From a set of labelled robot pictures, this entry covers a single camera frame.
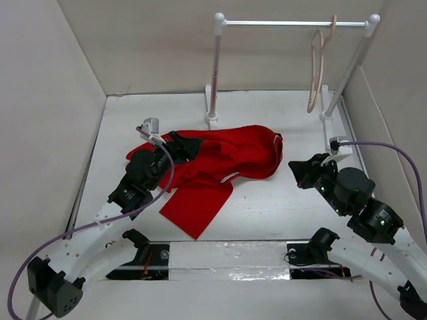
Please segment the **red trousers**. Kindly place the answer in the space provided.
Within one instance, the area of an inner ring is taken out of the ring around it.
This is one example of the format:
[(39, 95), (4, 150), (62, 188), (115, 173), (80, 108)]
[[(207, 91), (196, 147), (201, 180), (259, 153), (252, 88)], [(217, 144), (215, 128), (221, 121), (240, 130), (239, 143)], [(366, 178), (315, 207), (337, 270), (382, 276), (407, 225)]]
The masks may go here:
[(166, 141), (176, 136), (202, 139), (194, 160), (167, 169), (158, 182), (149, 171), (150, 160), (169, 159), (164, 152), (144, 143), (127, 154), (125, 170), (137, 182), (149, 179), (152, 187), (161, 187), (173, 195), (160, 213), (190, 237), (197, 239), (231, 196), (232, 181), (238, 177), (267, 179), (283, 158), (283, 139), (279, 133), (261, 125), (233, 129), (178, 130), (164, 134)]

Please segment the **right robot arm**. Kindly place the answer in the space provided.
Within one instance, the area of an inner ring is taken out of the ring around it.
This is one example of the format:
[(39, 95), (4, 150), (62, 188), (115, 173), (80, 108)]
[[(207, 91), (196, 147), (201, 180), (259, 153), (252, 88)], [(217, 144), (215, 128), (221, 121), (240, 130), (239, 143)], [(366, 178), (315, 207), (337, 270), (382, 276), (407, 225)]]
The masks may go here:
[(416, 244), (403, 220), (375, 199), (373, 180), (357, 168), (338, 169), (328, 153), (288, 163), (300, 189), (315, 189), (347, 226), (392, 262), (387, 267), (351, 246), (337, 233), (319, 228), (301, 255), (314, 263), (337, 263), (367, 278), (399, 301), (414, 319), (426, 318), (426, 253)]

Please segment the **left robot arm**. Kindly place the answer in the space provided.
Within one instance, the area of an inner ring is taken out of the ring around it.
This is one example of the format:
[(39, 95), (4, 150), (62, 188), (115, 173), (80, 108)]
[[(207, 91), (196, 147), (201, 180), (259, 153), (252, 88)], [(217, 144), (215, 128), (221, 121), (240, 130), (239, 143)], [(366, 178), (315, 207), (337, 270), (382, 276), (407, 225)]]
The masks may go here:
[(167, 139), (141, 136), (145, 147), (133, 152), (125, 175), (93, 222), (70, 231), (69, 240), (60, 235), (48, 241), (61, 241), (61, 248), (45, 258), (33, 253), (26, 264), (29, 290), (52, 316), (69, 314), (96, 277), (124, 263), (147, 260), (149, 240), (131, 224), (157, 201), (151, 192), (165, 177), (170, 185), (176, 166), (195, 160), (203, 144), (202, 138), (177, 131), (169, 132)]

